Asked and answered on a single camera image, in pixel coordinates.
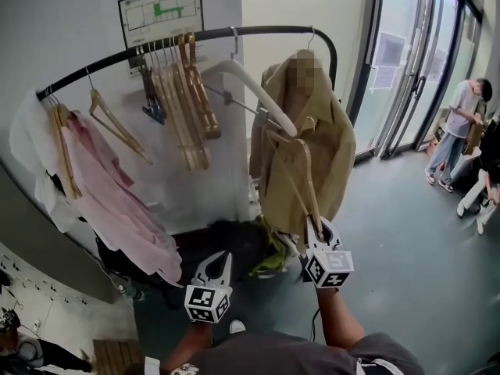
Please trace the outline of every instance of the beige shirt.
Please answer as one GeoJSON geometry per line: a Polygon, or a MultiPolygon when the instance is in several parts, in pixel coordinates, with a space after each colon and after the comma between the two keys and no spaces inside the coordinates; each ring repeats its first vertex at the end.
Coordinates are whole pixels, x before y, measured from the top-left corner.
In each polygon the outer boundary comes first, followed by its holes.
{"type": "MultiPolygon", "coordinates": [[[[332,220],[340,209],[354,164],[355,136],[349,118],[331,90],[330,79],[314,53],[301,50],[265,71],[262,87],[291,118],[298,137],[309,146],[312,182],[320,215],[332,220]]],[[[272,227],[297,234],[300,237],[298,249],[304,252],[305,214],[279,158],[274,157],[269,140],[263,137],[264,123],[262,116],[254,120],[250,155],[250,175],[260,177],[262,214],[272,227]]],[[[281,146],[278,152],[296,168],[290,175],[310,208],[302,154],[281,146]]]]}

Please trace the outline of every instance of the black clothing rack rail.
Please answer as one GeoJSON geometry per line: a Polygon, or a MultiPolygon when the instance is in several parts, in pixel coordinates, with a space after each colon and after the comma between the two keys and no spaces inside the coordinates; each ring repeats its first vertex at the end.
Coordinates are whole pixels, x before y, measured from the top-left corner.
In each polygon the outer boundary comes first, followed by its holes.
{"type": "MultiPolygon", "coordinates": [[[[272,25],[272,26],[261,26],[261,27],[237,27],[235,28],[238,36],[244,36],[248,34],[312,34],[314,36],[318,36],[323,39],[327,44],[328,50],[330,51],[330,69],[328,74],[330,75],[332,89],[335,88],[335,77],[337,73],[337,50],[335,49],[334,43],[332,40],[325,35],[321,30],[317,30],[313,27],[297,27],[297,26],[288,26],[288,25],[272,25]]],[[[203,30],[201,32],[195,32],[195,40],[196,41],[208,41],[211,39],[218,38],[234,38],[234,33],[231,28],[220,28],[213,30],[203,30]]],[[[188,36],[185,37],[186,43],[189,42],[188,36]]],[[[160,50],[163,46],[168,46],[171,43],[171,39],[160,39],[155,42],[150,42],[142,45],[144,49],[144,53],[149,53],[150,46],[153,50],[160,50]]],[[[173,45],[177,45],[177,38],[173,39],[173,45]]],[[[127,50],[123,50],[122,52],[110,55],[104,59],[93,62],[88,66],[75,71],[64,77],[61,80],[58,80],[54,84],[49,85],[44,90],[39,91],[37,93],[38,100],[43,100],[48,95],[72,84],[76,80],[79,80],[83,77],[86,77],[88,73],[94,73],[99,70],[102,70],[108,66],[112,66],[114,64],[120,63],[132,57],[138,55],[138,50],[135,47],[128,48],[127,50]]]]}

